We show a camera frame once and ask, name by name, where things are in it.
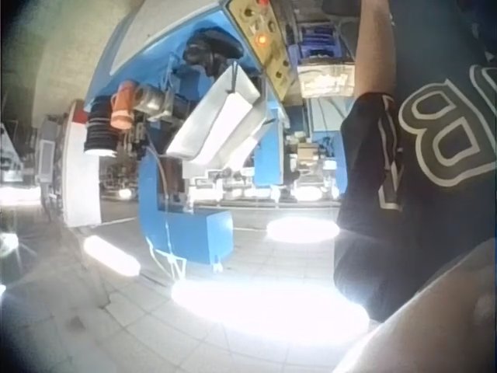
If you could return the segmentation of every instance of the wire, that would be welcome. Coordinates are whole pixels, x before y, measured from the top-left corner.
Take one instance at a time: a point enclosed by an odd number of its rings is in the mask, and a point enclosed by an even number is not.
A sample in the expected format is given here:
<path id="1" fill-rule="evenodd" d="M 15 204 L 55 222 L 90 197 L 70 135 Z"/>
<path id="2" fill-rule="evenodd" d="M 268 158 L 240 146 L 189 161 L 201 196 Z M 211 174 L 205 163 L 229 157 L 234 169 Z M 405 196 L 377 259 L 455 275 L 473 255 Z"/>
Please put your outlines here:
<path id="1" fill-rule="evenodd" d="M 150 145 L 147 147 L 147 150 L 155 158 L 155 161 L 157 162 L 159 173 L 161 175 L 162 193 L 164 194 L 164 198 L 165 198 L 165 213 L 167 214 L 167 212 L 168 212 L 167 182 L 166 182 L 166 178 L 165 178 L 164 167 L 161 164 L 161 160 L 160 160 L 160 158 L 159 158 L 159 156 L 157 154 L 157 151 L 155 150 L 155 146 L 153 145 L 153 143 L 152 143 L 152 141 L 151 141 L 150 138 L 149 138 L 149 144 Z M 169 262 L 169 265 L 171 266 L 171 273 L 169 273 L 164 268 L 164 266 L 162 265 L 162 263 L 157 259 L 157 256 L 155 255 L 155 251 L 156 250 L 155 250 L 154 246 L 152 245 L 152 243 L 148 242 L 148 245 L 149 245 L 150 255 L 151 255 L 152 259 L 155 261 L 155 263 L 158 265 L 158 267 L 162 270 L 162 272 L 164 272 L 167 277 L 169 277 L 170 279 L 172 279 L 174 281 L 175 280 L 175 276 L 174 276 L 175 272 L 174 272 L 173 262 L 172 262 L 172 260 L 170 258 L 171 257 L 175 257 L 176 258 L 176 255 L 172 251 L 171 235 L 170 235 L 169 222 L 168 222 L 167 216 L 166 216 L 166 219 L 165 219 L 165 234 L 167 236 L 167 246 L 168 246 L 168 251 L 169 251 L 169 255 L 170 255 L 170 257 L 168 258 L 168 262 Z"/>

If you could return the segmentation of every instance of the concrete wall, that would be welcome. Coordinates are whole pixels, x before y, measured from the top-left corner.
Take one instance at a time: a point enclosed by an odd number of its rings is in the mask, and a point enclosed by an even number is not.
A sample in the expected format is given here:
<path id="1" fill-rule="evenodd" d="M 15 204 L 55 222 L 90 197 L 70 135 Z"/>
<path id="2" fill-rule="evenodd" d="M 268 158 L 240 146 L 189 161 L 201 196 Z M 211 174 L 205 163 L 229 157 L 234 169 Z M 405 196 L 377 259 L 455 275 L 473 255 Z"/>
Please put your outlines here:
<path id="1" fill-rule="evenodd" d="M 55 27 L 36 80 L 35 126 L 45 113 L 60 113 L 74 98 L 85 97 L 116 24 L 141 3 L 142 0 L 46 0 Z"/>
<path id="2" fill-rule="evenodd" d="M 31 0 L 2 35 L 5 115 L 38 127 L 84 98 L 116 24 L 143 0 Z"/>

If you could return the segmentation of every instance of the black rubber roller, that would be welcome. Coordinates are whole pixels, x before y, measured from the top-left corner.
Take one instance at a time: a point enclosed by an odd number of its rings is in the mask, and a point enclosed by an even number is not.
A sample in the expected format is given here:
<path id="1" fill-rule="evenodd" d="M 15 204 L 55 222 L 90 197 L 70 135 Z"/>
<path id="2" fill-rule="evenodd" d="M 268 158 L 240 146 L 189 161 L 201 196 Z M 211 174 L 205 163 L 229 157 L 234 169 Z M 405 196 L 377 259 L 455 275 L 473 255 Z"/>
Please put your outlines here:
<path id="1" fill-rule="evenodd" d="M 110 97 L 96 97 L 86 123 L 85 154 L 115 156 L 119 132 L 110 126 L 111 115 Z"/>
<path id="2" fill-rule="evenodd" d="M 321 10 L 327 16 L 359 17 L 360 0 L 321 0 Z"/>

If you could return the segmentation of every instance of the control panel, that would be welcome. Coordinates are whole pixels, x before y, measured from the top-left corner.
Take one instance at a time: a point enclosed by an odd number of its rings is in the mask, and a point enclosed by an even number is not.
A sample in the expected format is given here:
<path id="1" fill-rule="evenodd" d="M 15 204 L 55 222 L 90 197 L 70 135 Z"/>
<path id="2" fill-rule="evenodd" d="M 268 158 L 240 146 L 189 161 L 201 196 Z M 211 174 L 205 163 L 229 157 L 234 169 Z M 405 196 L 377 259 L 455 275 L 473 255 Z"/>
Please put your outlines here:
<path id="1" fill-rule="evenodd" d="M 231 16 L 259 59 L 283 101 L 292 83 L 287 46 L 269 0 L 231 0 Z"/>

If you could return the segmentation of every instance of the orange cylinder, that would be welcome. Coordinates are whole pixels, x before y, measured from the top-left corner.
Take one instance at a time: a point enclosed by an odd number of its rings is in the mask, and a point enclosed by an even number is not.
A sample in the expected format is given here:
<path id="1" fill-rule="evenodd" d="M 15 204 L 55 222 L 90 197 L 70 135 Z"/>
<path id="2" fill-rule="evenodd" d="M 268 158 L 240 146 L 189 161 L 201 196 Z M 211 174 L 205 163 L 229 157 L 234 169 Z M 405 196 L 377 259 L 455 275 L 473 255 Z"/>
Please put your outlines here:
<path id="1" fill-rule="evenodd" d="M 112 116 L 110 125 L 118 130 L 126 131 L 133 127 L 133 97 L 136 83 L 132 81 L 122 82 L 117 93 L 112 96 Z"/>

